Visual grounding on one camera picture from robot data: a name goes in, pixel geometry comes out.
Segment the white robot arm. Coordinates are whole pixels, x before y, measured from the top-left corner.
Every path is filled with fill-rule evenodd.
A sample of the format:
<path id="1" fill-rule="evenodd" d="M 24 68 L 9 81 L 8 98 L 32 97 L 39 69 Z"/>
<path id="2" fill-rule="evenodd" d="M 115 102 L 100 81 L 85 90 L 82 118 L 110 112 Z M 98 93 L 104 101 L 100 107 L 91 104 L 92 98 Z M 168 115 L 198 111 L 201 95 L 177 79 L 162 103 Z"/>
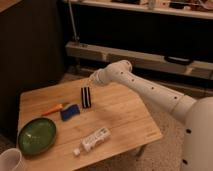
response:
<path id="1" fill-rule="evenodd" d="M 147 97 L 185 125 L 180 171 L 213 171 L 213 97 L 192 98 L 132 73 L 128 60 L 120 60 L 90 75 L 93 84 L 122 84 Z"/>

